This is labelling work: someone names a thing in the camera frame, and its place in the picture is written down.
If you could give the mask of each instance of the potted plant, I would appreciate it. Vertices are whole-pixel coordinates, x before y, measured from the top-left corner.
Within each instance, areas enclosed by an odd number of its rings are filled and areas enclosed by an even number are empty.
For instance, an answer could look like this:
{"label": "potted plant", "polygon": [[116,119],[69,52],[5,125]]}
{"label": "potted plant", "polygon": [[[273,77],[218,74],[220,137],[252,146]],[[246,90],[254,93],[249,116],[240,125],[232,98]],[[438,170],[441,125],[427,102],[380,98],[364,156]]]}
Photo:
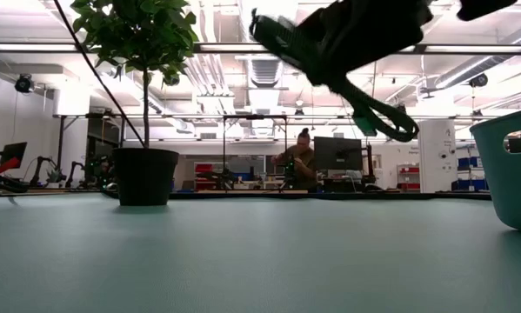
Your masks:
{"label": "potted plant", "polygon": [[80,14],[73,30],[85,30],[83,45],[102,62],[117,67],[117,74],[139,70],[143,74],[144,146],[113,151],[121,205],[165,205],[178,153],[150,148],[148,87],[152,73],[174,85],[192,57],[197,35],[194,14],[184,14],[184,0],[75,0]]}

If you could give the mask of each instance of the table surface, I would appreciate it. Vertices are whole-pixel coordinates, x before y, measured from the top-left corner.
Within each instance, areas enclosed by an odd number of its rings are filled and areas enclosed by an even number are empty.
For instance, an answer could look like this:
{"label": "table surface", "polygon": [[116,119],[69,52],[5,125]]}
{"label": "table surface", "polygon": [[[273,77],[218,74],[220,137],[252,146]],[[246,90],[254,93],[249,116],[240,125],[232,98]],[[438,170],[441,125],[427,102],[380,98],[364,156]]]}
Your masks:
{"label": "table surface", "polygon": [[491,202],[0,197],[0,312],[521,312]]}

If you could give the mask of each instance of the ceiling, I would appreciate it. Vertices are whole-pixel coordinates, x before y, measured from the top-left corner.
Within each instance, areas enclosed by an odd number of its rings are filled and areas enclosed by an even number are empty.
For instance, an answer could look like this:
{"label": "ceiling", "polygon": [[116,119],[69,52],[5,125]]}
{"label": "ceiling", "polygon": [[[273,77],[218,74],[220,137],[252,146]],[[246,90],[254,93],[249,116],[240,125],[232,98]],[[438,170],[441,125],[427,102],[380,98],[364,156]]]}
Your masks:
{"label": "ceiling", "polygon": [[[63,7],[68,8],[72,0],[62,0]],[[194,0],[190,1],[193,10],[200,16],[200,30],[197,30],[204,41],[235,43],[243,42],[239,17],[239,3],[247,1],[268,5],[282,10],[275,0]],[[310,15],[314,10],[326,6],[328,0],[298,0],[297,9],[291,10],[297,23]],[[510,8],[481,17],[471,22],[457,19],[458,1],[437,0],[431,5],[434,19],[423,27],[424,43],[458,43],[458,44],[490,44],[507,43],[510,36],[521,30],[521,0]],[[57,18],[57,10],[51,0],[0,0],[0,42],[72,42],[68,31]],[[256,90],[250,84],[249,61],[242,55],[223,54],[218,56],[223,77],[231,103],[226,112],[254,110],[258,103],[266,103],[271,114],[291,112],[297,107],[297,101],[310,114],[343,114],[350,111],[350,106],[340,97],[331,94],[327,88],[312,87],[306,77],[290,66],[284,66],[283,75],[277,82],[277,89]],[[216,63],[215,58],[196,56],[196,64],[204,70],[204,79],[212,82],[209,65]],[[467,114],[473,109],[488,107],[498,109],[521,109],[521,57],[513,57],[498,66],[488,69],[485,74],[489,83],[482,88],[472,89],[460,83],[446,90],[432,92],[432,98],[425,99],[427,94],[420,92],[420,86],[430,83],[459,66],[473,60],[471,56],[389,56],[375,63],[368,64],[352,71],[348,78],[359,88],[380,101],[387,103],[404,103],[408,108],[424,109],[422,115],[436,115],[447,106],[458,110],[458,114]],[[82,82],[92,85],[92,105],[110,106],[112,103],[97,84],[91,71],[85,65],[82,56],[76,54],[9,54],[0,53],[0,69],[11,64],[59,64],[78,77]],[[181,83],[174,87],[162,87],[161,77],[156,75],[152,84],[152,93],[161,105],[178,113],[208,113],[205,103],[208,97],[192,78],[183,77]],[[127,111],[137,113],[141,107],[139,96],[127,91],[123,86],[112,88],[119,102],[127,107]]]}

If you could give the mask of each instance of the tree trunk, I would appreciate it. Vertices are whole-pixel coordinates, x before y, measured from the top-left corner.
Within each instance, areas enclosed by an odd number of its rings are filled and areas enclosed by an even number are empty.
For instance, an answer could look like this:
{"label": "tree trunk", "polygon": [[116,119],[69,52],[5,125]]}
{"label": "tree trunk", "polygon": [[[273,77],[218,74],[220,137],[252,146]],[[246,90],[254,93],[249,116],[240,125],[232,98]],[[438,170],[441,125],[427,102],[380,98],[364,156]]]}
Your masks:
{"label": "tree trunk", "polygon": [[144,147],[150,147],[150,121],[148,119],[148,85],[150,79],[148,78],[148,69],[144,66]]}

